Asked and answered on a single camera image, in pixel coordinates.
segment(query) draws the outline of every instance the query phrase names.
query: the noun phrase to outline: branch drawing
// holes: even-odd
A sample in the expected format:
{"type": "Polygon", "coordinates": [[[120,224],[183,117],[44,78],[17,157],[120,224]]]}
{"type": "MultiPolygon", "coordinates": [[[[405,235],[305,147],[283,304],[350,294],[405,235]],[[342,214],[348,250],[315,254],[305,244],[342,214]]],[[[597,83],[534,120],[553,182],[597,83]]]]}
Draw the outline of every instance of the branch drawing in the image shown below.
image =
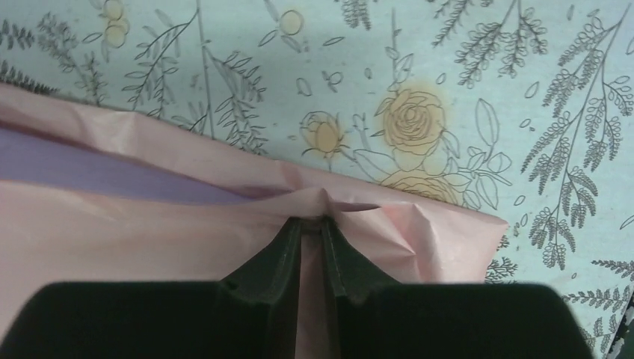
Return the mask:
{"type": "Polygon", "coordinates": [[[561,297],[565,302],[587,304],[590,307],[599,308],[603,306],[603,310],[608,310],[610,307],[612,308],[612,312],[616,313],[617,310],[622,307],[625,308],[625,304],[630,301],[630,297],[632,297],[632,291],[630,290],[630,286],[626,286],[623,288],[623,294],[619,292],[619,289],[614,289],[610,292],[610,289],[606,289],[601,291],[601,289],[597,289],[596,291],[588,290],[587,292],[578,292],[577,294],[571,293],[566,294],[561,297]]]}
{"type": "Polygon", "coordinates": [[[84,64],[81,65],[81,69],[87,73],[86,82],[75,82],[77,88],[85,90],[89,97],[93,99],[95,106],[101,106],[103,100],[108,98],[108,94],[104,89],[108,83],[102,79],[103,73],[97,69],[99,65],[100,63],[95,59],[94,52],[91,52],[90,55],[84,55],[84,64]]]}
{"type": "MultiPolygon", "coordinates": [[[[202,0],[196,0],[196,11],[198,13],[202,13],[203,8],[202,8],[202,0]]],[[[208,58],[205,56],[205,50],[206,47],[209,43],[209,41],[207,41],[207,39],[205,38],[205,31],[203,29],[203,17],[199,16],[198,17],[198,38],[200,39],[200,43],[202,43],[203,45],[200,47],[200,57],[203,60],[203,75],[205,76],[205,92],[207,95],[207,106],[205,107],[205,111],[203,112],[203,110],[200,108],[200,116],[202,116],[202,114],[205,114],[205,117],[202,119],[202,123],[200,125],[200,134],[204,133],[206,124],[209,124],[209,137],[212,138],[212,140],[215,140],[215,129],[214,129],[214,118],[213,118],[213,113],[212,113],[212,85],[211,85],[211,80],[209,79],[209,67],[210,67],[210,63],[208,61],[208,58]]],[[[194,125],[192,126],[192,129],[197,126],[197,124],[200,122],[200,118],[198,117],[198,114],[193,114],[192,113],[192,119],[198,119],[196,121],[194,121],[194,125]]]]}
{"type": "Polygon", "coordinates": [[[144,91],[147,95],[146,100],[153,99],[158,101],[158,107],[150,110],[147,115],[151,117],[164,118],[164,109],[167,101],[173,101],[174,95],[170,87],[167,85],[167,75],[178,71],[178,58],[180,56],[179,36],[192,24],[199,12],[198,9],[189,21],[182,24],[174,25],[172,20],[162,11],[155,11],[158,19],[167,26],[167,30],[158,33],[150,26],[144,26],[143,29],[153,37],[149,43],[139,43],[137,48],[142,49],[135,60],[139,61],[137,65],[142,70],[132,71],[126,74],[128,79],[143,80],[140,84],[129,85],[123,88],[123,91],[131,91],[132,96],[128,102],[132,104],[132,110],[144,103],[144,91]],[[167,56],[166,51],[174,46],[174,57],[167,56]]]}
{"type": "MultiPolygon", "coordinates": [[[[491,1],[482,1],[481,6],[488,7],[490,3],[491,1]]],[[[433,47],[450,40],[451,33],[455,33],[461,24],[461,18],[468,16],[469,6],[473,6],[472,0],[445,0],[441,4],[434,18],[445,16],[449,9],[452,10],[440,33],[431,43],[433,47]]],[[[541,20],[534,19],[534,14],[533,7],[523,10],[522,0],[513,0],[501,22],[480,22],[475,29],[469,31],[469,40],[463,42],[462,49],[455,53],[455,63],[464,66],[458,84],[473,88],[476,82],[482,80],[482,73],[489,68],[490,62],[500,53],[503,55],[503,66],[499,68],[498,73],[508,75],[512,79],[517,75],[517,68],[525,66],[524,58],[528,56],[529,50],[536,55],[545,55],[548,41],[544,35],[547,30],[541,26],[541,20]],[[510,26],[508,23],[513,10],[517,11],[517,27],[510,32],[505,31],[510,26]]]]}
{"type": "Polygon", "coordinates": [[[259,117],[252,113],[255,109],[252,102],[263,101],[262,94],[266,91],[266,88],[258,86],[262,79],[257,75],[259,66],[249,68],[247,65],[252,58],[242,57],[238,51],[234,51],[226,60],[221,60],[209,49],[204,50],[207,59],[214,64],[231,93],[214,110],[216,113],[222,112],[218,125],[230,128],[226,141],[232,146],[239,145],[244,151],[257,155],[266,154],[266,150],[262,148],[268,141],[262,136],[265,127],[251,123],[259,117]]]}
{"type": "Polygon", "coordinates": [[[574,252],[576,241],[571,228],[582,228],[588,213],[596,215],[599,190],[587,170],[594,172],[606,155],[610,160],[616,157],[622,140],[620,117],[632,114],[634,95],[625,85],[630,77],[619,76],[611,81],[606,77],[607,57],[629,8],[628,5],[621,19],[608,28],[599,18],[592,17],[560,57],[559,65],[563,67],[586,54],[575,70],[562,68],[550,84],[543,105],[555,103],[555,121],[535,143],[522,166],[522,172],[532,166],[529,181],[538,181],[539,195],[546,191],[549,182],[561,181],[555,206],[544,207],[535,216],[529,234],[531,243],[544,249],[543,262],[549,268],[565,268],[567,248],[561,239],[574,252]],[[578,90],[587,91],[585,99],[571,114],[565,111],[567,101],[578,90]],[[582,123],[585,138],[579,131],[582,123]],[[574,164],[572,155],[584,142],[587,150],[581,168],[574,164]]]}
{"type": "Polygon", "coordinates": [[[620,260],[593,260],[591,263],[610,269],[615,274],[620,274],[621,278],[625,278],[629,275],[630,280],[634,281],[634,260],[630,260],[629,262],[620,260]]]}
{"type": "Polygon", "coordinates": [[[203,135],[205,131],[205,121],[209,115],[209,107],[204,106],[201,101],[198,102],[198,109],[194,107],[194,104],[191,101],[188,102],[188,107],[191,118],[174,115],[169,122],[176,124],[181,129],[186,129],[189,132],[203,135]]]}
{"type": "Polygon", "coordinates": [[[85,64],[79,65],[77,63],[72,51],[77,48],[79,42],[68,23],[58,21],[56,15],[47,13],[37,27],[40,31],[37,43],[42,51],[48,52],[52,58],[59,61],[62,73],[76,73],[79,76],[79,81],[75,83],[77,88],[85,91],[87,101],[94,105],[100,105],[105,95],[100,96],[99,94],[104,82],[99,79],[101,73],[96,69],[98,63],[89,61],[88,55],[86,55],[87,62],[85,64]]]}
{"type": "Polygon", "coordinates": [[[360,23],[366,30],[372,28],[370,22],[370,16],[368,14],[368,1],[369,0],[335,0],[335,2],[341,2],[341,10],[343,12],[343,19],[350,28],[356,28],[360,23]]]}

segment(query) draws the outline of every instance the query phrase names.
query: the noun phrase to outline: purple fabric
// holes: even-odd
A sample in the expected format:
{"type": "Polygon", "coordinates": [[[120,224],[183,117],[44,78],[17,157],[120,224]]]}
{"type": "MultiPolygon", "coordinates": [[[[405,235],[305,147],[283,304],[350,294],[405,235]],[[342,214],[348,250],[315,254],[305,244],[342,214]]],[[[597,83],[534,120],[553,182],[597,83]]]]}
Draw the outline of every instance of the purple fabric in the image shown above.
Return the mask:
{"type": "Polygon", "coordinates": [[[0,129],[0,180],[175,203],[249,201],[178,174],[7,129],[0,129]]]}

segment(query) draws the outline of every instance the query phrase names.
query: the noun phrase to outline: black object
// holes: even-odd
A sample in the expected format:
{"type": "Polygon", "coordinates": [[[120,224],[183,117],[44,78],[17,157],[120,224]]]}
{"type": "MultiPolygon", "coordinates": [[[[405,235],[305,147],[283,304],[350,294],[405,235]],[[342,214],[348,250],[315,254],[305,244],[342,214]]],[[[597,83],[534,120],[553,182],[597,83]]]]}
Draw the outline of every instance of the black object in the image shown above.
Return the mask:
{"type": "Polygon", "coordinates": [[[401,284],[322,225],[331,358],[592,359],[566,304],[526,284],[401,284]]]}
{"type": "MultiPolygon", "coordinates": [[[[329,358],[575,358],[590,351],[545,286],[401,284],[321,222],[329,358]]],[[[300,220],[209,283],[61,283],[37,293],[0,358],[293,358],[300,220]]]]}
{"type": "Polygon", "coordinates": [[[300,220],[289,219],[219,282],[48,285],[0,358],[294,358],[300,237],[300,220]]]}

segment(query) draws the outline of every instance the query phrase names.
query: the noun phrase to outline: fern drawing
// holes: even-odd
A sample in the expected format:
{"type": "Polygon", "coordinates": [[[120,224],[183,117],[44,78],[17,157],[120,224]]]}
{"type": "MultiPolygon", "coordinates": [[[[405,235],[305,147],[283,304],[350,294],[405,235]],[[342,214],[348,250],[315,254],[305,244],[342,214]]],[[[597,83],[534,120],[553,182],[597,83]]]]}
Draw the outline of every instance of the fern drawing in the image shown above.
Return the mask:
{"type": "Polygon", "coordinates": [[[597,350],[597,342],[600,341],[599,350],[601,354],[606,354],[607,350],[612,342],[612,337],[616,333],[618,329],[618,322],[616,319],[616,314],[612,314],[610,316],[610,321],[608,324],[608,330],[604,329],[605,325],[603,324],[603,318],[597,318],[592,325],[592,333],[585,330],[584,328],[579,328],[581,331],[581,335],[585,340],[585,344],[590,348],[590,350],[597,350]]]}
{"type": "Polygon", "coordinates": [[[16,24],[9,24],[5,19],[0,28],[0,45],[7,44],[7,50],[13,49],[17,45],[24,50],[30,48],[35,43],[35,36],[31,30],[20,27],[16,24]]]}
{"type": "Polygon", "coordinates": [[[345,23],[351,28],[356,28],[359,24],[363,24],[366,30],[372,28],[370,16],[368,15],[369,0],[335,0],[341,2],[341,10],[345,23]]]}
{"type": "MultiPolygon", "coordinates": [[[[509,246],[508,237],[503,236],[497,250],[507,248],[509,246]]],[[[484,278],[485,283],[507,283],[517,271],[517,264],[513,263],[510,258],[501,257],[499,260],[494,259],[487,267],[487,274],[484,278]]]]}
{"type": "Polygon", "coordinates": [[[630,290],[630,286],[626,286],[623,289],[623,292],[620,292],[618,288],[613,289],[612,291],[610,291],[610,289],[606,289],[604,291],[597,289],[594,292],[588,290],[587,292],[578,292],[577,294],[566,294],[563,295],[561,299],[567,303],[578,302],[597,309],[600,307],[603,307],[603,310],[611,308],[612,312],[616,313],[617,310],[626,307],[626,304],[630,301],[630,297],[632,297],[632,291],[630,290]]]}
{"type": "MultiPolygon", "coordinates": [[[[489,7],[492,3],[492,0],[482,1],[480,6],[489,7]]],[[[473,0],[445,0],[440,5],[434,18],[447,14],[448,18],[431,43],[433,47],[451,40],[451,34],[458,31],[461,20],[468,16],[468,9],[472,6],[473,0]]],[[[513,79],[517,70],[526,65],[525,58],[529,52],[545,55],[548,52],[548,40],[545,38],[548,31],[534,15],[533,7],[523,9],[522,0],[513,0],[500,22],[481,22],[469,31],[469,40],[463,42],[461,49],[456,51],[455,63],[464,66],[458,84],[473,88],[476,82],[482,80],[482,73],[497,56],[501,57],[502,62],[498,73],[513,79]],[[509,23],[517,23],[517,27],[510,28],[509,23]]]]}
{"type": "Polygon", "coordinates": [[[593,260],[591,263],[596,266],[610,269],[615,274],[620,274],[621,278],[625,278],[629,275],[630,280],[634,281],[634,260],[630,260],[629,262],[616,260],[593,260]]]}
{"type": "Polygon", "coordinates": [[[535,216],[529,233],[532,245],[544,249],[543,262],[549,268],[564,269],[567,249],[576,250],[572,229],[582,228],[588,215],[597,214],[599,188],[589,174],[605,157],[616,157],[622,141],[621,118],[632,114],[634,95],[625,85],[630,77],[609,79],[606,75],[608,54],[629,7],[611,26],[592,17],[560,57],[562,69],[543,103],[554,104],[555,121],[537,140],[522,166],[523,173],[530,169],[529,181],[538,182],[539,195],[549,183],[559,181],[558,200],[535,216]],[[580,63],[573,70],[567,69],[565,66],[576,58],[581,58],[580,63]],[[577,91],[584,91],[585,99],[577,109],[566,111],[568,100],[577,91]],[[576,164],[573,153],[584,143],[584,158],[576,164]]]}
{"type": "Polygon", "coordinates": [[[57,88],[52,88],[35,81],[22,73],[22,71],[9,65],[6,60],[3,60],[0,64],[0,82],[41,95],[51,95],[59,91],[57,88]]]}

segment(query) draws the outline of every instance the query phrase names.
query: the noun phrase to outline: leaf drawing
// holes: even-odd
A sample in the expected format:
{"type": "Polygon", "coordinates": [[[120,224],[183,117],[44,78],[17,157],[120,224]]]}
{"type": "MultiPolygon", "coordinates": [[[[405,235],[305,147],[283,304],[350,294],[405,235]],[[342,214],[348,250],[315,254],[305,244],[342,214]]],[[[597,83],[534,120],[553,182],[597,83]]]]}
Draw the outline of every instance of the leaf drawing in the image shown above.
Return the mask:
{"type": "Polygon", "coordinates": [[[593,12],[559,58],[561,70],[543,101],[543,106],[553,106],[555,120],[535,142],[521,168],[529,172],[529,181],[538,183],[539,195],[551,182],[559,181],[557,201],[535,216],[529,236],[533,245],[544,248],[544,264],[559,264],[561,269],[565,255],[561,240],[574,252],[572,229],[582,228],[588,215],[597,214],[599,188],[590,175],[604,158],[613,160],[618,154],[623,140],[621,118],[631,116],[634,105],[629,76],[606,78],[606,59],[624,15],[614,25],[605,26],[596,14],[593,12]],[[581,59],[579,65],[566,68],[577,58],[581,59]],[[585,93],[585,100],[578,109],[568,111],[568,100],[577,91],[585,93]],[[585,155],[576,165],[573,154],[583,153],[579,149],[583,144],[585,155]]]}
{"type": "Polygon", "coordinates": [[[480,198],[493,207],[493,209],[497,209],[498,205],[498,197],[497,197],[497,184],[490,177],[479,177],[478,182],[475,185],[480,198]]]}
{"type": "Polygon", "coordinates": [[[493,106],[484,101],[478,100],[475,107],[475,124],[478,128],[480,138],[489,146],[493,146],[499,138],[499,121],[493,106]]]}
{"type": "Polygon", "coordinates": [[[270,43],[277,36],[277,29],[268,32],[264,37],[259,41],[258,47],[262,47],[267,43],[270,43]]]}
{"type": "Polygon", "coordinates": [[[271,0],[264,0],[264,4],[266,5],[266,10],[268,11],[268,14],[271,16],[273,21],[280,21],[280,15],[271,0]]]}
{"type": "Polygon", "coordinates": [[[310,89],[310,84],[305,78],[298,78],[297,80],[295,80],[295,84],[297,85],[298,93],[300,95],[304,95],[306,97],[313,95],[313,90],[310,89]]]}
{"type": "Polygon", "coordinates": [[[627,49],[625,50],[625,55],[631,54],[634,54],[634,37],[632,37],[630,42],[627,44],[627,49]]]}
{"type": "Polygon", "coordinates": [[[438,78],[436,79],[436,85],[441,85],[442,83],[445,82],[445,80],[447,79],[447,74],[446,73],[441,73],[438,78]]]}
{"type": "Polygon", "coordinates": [[[623,221],[623,223],[621,224],[621,227],[619,228],[619,230],[622,230],[625,227],[629,226],[632,222],[634,222],[634,215],[631,215],[628,219],[623,221]]]}
{"type": "Polygon", "coordinates": [[[568,8],[568,11],[566,12],[566,19],[568,19],[568,21],[571,21],[573,19],[573,15],[574,15],[574,4],[572,4],[568,8]]]}
{"type": "Polygon", "coordinates": [[[322,46],[331,46],[343,41],[343,39],[345,39],[343,36],[333,37],[332,39],[326,40],[322,46]]]}
{"type": "Polygon", "coordinates": [[[401,84],[410,77],[414,54],[408,54],[396,62],[395,78],[396,83],[401,84]]]}
{"type": "Polygon", "coordinates": [[[531,85],[526,92],[524,93],[524,98],[526,99],[532,99],[537,92],[539,91],[539,81],[536,81],[533,83],[533,85],[531,85]]]}

